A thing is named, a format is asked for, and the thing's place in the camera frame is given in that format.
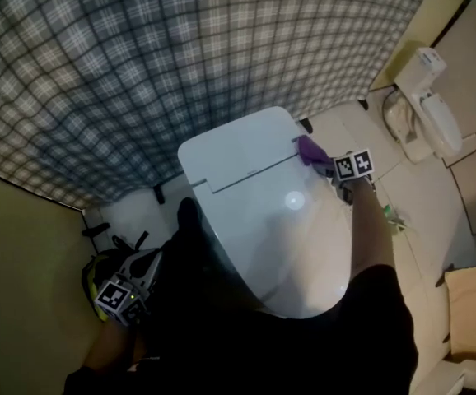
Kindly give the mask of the person's black clothing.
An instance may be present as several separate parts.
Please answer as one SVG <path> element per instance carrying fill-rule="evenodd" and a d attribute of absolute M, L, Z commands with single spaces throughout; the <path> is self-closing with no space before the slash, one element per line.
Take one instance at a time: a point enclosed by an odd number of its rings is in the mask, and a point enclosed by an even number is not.
<path fill-rule="evenodd" d="M 166 243 L 156 315 L 136 327 L 144 357 L 126 370 L 81 367 L 63 395 L 311 393 L 408 395 L 418 365 L 395 269 L 350 279 L 334 316 L 279 318 L 210 299 L 204 233 Z"/>

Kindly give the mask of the white toilet with tank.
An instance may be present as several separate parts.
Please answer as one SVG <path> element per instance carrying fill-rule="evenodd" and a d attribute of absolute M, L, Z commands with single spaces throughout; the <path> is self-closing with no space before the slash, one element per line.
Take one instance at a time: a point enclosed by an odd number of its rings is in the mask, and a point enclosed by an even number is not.
<path fill-rule="evenodd" d="M 445 70 L 446 63 L 435 49 L 416 49 L 396 75 L 394 89 L 383 102 L 385 126 L 414 164 L 430 156 L 454 156 L 463 146 L 455 116 L 432 89 Z"/>

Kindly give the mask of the black yellow backpack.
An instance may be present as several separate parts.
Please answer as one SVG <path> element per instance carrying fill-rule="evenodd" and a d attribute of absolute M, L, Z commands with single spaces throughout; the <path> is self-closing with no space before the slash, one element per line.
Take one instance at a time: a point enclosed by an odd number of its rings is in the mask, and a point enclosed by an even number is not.
<path fill-rule="evenodd" d="M 127 256 L 140 253 L 140 257 L 142 257 L 155 249 L 159 249 L 163 252 L 163 247 L 146 250 L 141 249 L 141 245 L 148 236 L 149 234 L 144 231 L 135 246 L 132 247 L 117 235 L 113 235 L 111 239 L 114 247 L 99 252 L 82 269 L 82 289 L 91 304 L 94 304 L 94 299 L 103 283 L 110 279 L 116 272 L 119 272 L 119 268 Z M 139 284 L 138 260 L 132 264 L 132 267 L 134 268 L 133 274 L 137 279 L 132 279 L 131 281 Z"/>

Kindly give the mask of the person's left black shoe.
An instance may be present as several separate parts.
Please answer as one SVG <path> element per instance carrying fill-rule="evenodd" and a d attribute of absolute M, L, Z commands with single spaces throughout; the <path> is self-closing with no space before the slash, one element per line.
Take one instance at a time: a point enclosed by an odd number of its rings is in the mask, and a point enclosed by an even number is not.
<path fill-rule="evenodd" d="M 191 198 L 184 198 L 177 211 L 178 231 L 192 238 L 202 234 L 202 220 L 198 204 Z"/>

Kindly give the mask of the grey plaid curtain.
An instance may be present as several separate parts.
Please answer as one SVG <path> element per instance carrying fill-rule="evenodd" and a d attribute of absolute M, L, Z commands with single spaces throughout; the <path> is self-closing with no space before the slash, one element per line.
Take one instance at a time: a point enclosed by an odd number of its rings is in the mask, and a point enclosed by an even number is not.
<path fill-rule="evenodd" d="M 0 0 L 0 179 L 75 208 L 203 132 L 360 100 L 422 0 Z"/>

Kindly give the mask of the green spray bottle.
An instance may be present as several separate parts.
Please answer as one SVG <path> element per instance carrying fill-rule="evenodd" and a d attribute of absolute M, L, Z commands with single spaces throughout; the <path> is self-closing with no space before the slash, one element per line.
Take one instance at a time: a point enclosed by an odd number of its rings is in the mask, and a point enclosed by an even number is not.
<path fill-rule="evenodd" d="M 399 213 L 390 205 L 383 207 L 385 219 L 393 235 L 401 233 L 407 229 L 405 220 L 399 216 Z"/>

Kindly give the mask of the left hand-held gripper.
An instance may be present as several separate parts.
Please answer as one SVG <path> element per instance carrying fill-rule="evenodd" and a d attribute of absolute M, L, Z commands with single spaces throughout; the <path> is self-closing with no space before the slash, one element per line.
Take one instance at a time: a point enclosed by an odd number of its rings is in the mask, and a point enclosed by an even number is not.
<path fill-rule="evenodd" d="M 148 315 L 147 301 L 149 287 L 159 271 L 162 251 L 155 249 L 144 256 L 134 253 L 124 259 L 119 272 L 106 280 L 94 299 L 94 304 L 110 319 L 124 325 L 139 324 Z M 139 284 L 131 281 L 137 279 L 133 274 L 132 264 L 138 260 Z"/>

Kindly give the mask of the white tankless toilet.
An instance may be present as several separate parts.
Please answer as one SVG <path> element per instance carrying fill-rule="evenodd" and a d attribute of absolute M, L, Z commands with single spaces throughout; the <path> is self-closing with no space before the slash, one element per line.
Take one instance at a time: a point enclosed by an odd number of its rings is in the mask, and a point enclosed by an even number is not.
<path fill-rule="evenodd" d="M 348 207 L 299 157 L 300 134 L 271 107 L 178 150 L 219 263 L 263 311 L 285 318 L 332 309 L 351 269 Z"/>

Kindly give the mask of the white cabinet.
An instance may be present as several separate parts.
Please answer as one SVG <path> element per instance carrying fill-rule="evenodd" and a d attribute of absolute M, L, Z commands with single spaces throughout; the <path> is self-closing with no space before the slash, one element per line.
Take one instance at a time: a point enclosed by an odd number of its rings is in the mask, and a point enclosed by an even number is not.
<path fill-rule="evenodd" d="M 476 360 L 440 361 L 410 395 L 476 395 Z"/>

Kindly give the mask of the purple cloth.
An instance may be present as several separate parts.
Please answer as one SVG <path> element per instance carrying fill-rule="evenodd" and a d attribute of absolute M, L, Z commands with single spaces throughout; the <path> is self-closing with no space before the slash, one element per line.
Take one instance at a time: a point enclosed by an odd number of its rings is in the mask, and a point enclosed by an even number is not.
<path fill-rule="evenodd" d="M 329 165 L 332 163 L 326 152 L 308 135 L 301 135 L 297 138 L 296 148 L 304 165 Z"/>

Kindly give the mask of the person's right forearm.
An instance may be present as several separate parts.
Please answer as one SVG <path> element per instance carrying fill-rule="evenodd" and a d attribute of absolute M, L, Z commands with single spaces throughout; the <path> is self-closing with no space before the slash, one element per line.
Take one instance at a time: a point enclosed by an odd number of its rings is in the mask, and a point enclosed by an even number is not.
<path fill-rule="evenodd" d="M 347 187 L 352 191 L 350 279 L 378 265 L 395 269 L 392 234 L 371 183 L 360 178 L 349 182 Z"/>

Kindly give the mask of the person's left forearm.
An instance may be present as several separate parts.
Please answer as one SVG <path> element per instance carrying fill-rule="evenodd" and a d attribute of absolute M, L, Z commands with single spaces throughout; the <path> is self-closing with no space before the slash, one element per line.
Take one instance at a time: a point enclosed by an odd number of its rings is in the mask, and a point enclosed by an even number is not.
<path fill-rule="evenodd" d="M 137 328 L 108 321 L 102 325 L 82 366 L 98 374 L 122 371 L 141 360 L 146 351 L 147 344 Z"/>

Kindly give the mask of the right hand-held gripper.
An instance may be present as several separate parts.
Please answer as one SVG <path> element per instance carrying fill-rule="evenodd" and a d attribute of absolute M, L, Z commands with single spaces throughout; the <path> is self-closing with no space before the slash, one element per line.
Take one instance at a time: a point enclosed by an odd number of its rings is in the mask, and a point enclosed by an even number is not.
<path fill-rule="evenodd" d="M 347 204 L 352 204 L 352 190 L 348 186 L 353 180 L 364 179 L 375 190 L 372 174 L 375 172 L 369 149 L 350 151 L 343 156 L 326 160 L 313 160 L 313 169 L 321 176 L 333 177 L 332 185 L 338 196 Z"/>

